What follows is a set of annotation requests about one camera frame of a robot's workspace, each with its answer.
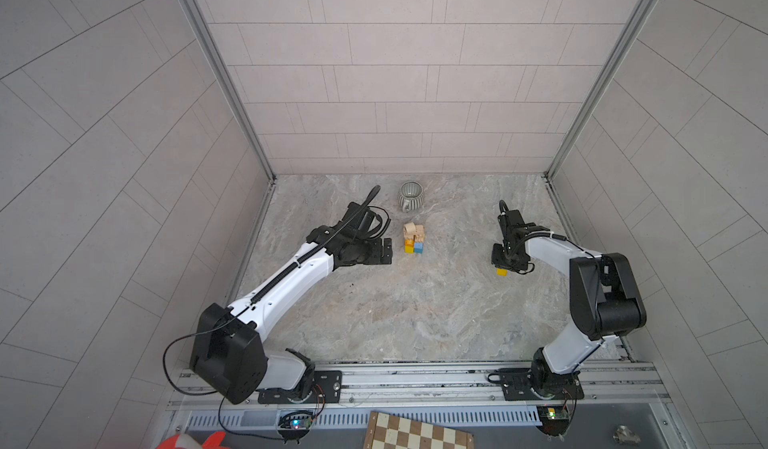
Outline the plain wooden block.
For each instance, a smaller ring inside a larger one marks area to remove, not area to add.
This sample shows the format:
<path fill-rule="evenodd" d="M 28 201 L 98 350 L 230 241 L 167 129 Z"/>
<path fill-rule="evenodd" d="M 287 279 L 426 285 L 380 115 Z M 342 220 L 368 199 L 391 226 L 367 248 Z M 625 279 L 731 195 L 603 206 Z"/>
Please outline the plain wooden block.
<path fill-rule="evenodd" d="M 406 238 L 404 236 L 404 239 L 405 240 L 411 240 L 413 243 L 415 243 L 415 242 L 422 242 L 423 243 L 424 240 L 425 240 L 425 234 L 426 234 L 424 226 L 420 225 L 420 224 L 416 224 L 416 228 L 417 228 L 417 232 L 416 232 L 416 234 L 414 236 L 409 237 L 409 238 Z"/>

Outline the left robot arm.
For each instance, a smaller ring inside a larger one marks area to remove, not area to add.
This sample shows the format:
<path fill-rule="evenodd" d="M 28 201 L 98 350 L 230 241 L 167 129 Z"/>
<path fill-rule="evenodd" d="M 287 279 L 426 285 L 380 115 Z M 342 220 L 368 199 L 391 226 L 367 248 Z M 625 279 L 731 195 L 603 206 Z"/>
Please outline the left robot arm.
<path fill-rule="evenodd" d="M 226 307 L 213 303 L 199 318 L 191 370 L 232 404 L 255 392 L 303 400 L 313 390 L 315 364 L 293 349 L 268 352 L 264 342 L 288 310 L 333 271 L 392 263 L 385 236 L 389 213 L 349 203 L 333 226 L 313 229 L 298 251 L 260 286 Z"/>

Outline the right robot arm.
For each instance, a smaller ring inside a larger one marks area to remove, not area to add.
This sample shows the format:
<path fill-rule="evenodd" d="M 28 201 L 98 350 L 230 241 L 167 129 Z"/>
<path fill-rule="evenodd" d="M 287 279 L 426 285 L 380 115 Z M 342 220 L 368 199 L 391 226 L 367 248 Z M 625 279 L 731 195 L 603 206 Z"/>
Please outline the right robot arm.
<path fill-rule="evenodd" d="M 528 369 L 502 368 L 487 380 L 507 401 L 579 400 L 583 363 L 604 343 L 643 327 L 647 312 L 628 258 L 592 252 L 567 236 L 526 222 L 520 211 L 499 202 L 503 241 L 493 245 L 491 262 L 501 273 L 526 275 L 545 263 L 567 277 L 569 313 L 565 328 L 536 350 Z"/>

